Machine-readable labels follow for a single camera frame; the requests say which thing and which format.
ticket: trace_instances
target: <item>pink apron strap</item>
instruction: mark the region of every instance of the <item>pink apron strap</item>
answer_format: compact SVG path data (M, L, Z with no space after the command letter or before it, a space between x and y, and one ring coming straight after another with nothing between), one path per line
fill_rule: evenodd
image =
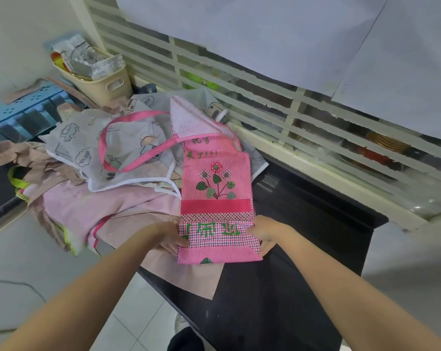
M114 172L128 172L131 170L134 170L138 166L144 164L147 160L152 159L155 155L162 153L164 150L172 147L178 142L178 135L173 135L169 140L163 142L159 146L153 148L152 150L149 150L147 153L142 154L140 157L138 157L135 161L128 164L124 169L118 170L114 168L112 165L106 162L105 160L105 153L107 152L107 130L108 126L113 123L119 123L119 122L135 122L140 121L142 119L146 119L148 117L154 117L156 115L160 115L162 113L169 113L164 111L140 111L140 112L134 112L126 116L115 118L113 121L107 124L107 126L102 130L102 133L99 137L99 156L100 161L102 162L103 168L107 171L114 171Z

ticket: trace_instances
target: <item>pink apron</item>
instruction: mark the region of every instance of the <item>pink apron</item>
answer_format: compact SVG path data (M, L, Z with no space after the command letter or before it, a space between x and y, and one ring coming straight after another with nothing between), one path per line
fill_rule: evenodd
M163 112L135 112L116 118L108 126L160 113ZM240 151L240 142L228 127L205 116L181 97L170 99L170 116L174 135L121 171L132 170L182 143L185 157L179 233L190 241L190 246L179 248L178 263L262 260L258 239L246 234L254 219L248 154ZM99 154L106 170L117 171L105 161L108 126L99 138Z

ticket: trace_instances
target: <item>checkered flower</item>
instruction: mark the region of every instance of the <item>checkered flower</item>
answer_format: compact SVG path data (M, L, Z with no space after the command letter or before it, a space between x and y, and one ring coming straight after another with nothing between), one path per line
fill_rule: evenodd
M211 172L209 172L208 170L203 170L199 176L203 179L208 179L209 177L211 177Z
M222 165L220 165L218 161L213 162L211 164L211 171L213 171L214 173L217 173L220 170L222 170Z
M225 178L225 179L230 179L230 178L232 178L232 171L230 171L230 170L225 170L223 173L222 173L222 175L221 175L223 178Z

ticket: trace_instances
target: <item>black table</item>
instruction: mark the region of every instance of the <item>black table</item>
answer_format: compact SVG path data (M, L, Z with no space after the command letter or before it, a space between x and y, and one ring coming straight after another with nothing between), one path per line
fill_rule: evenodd
M257 214L293 226L361 274L373 229L387 218L272 162L253 185ZM139 273L222 350L339 350L341 336L292 261L276 246L261 262L227 263L212 301Z

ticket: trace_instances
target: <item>cable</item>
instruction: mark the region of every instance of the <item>cable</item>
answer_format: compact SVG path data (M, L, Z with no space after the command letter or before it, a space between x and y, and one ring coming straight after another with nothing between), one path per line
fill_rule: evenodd
M47 300L45 299L45 297L43 295L40 294L39 291L37 291L33 286L31 286L29 283L25 283L25 282L13 282L13 281L7 281L4 279L0 279L0 283L6 283L6 284L16 284L16 285L24 285L29 287L30 289L32 289L36 295L38 295L40 298L42 298L42 300L46 303Z

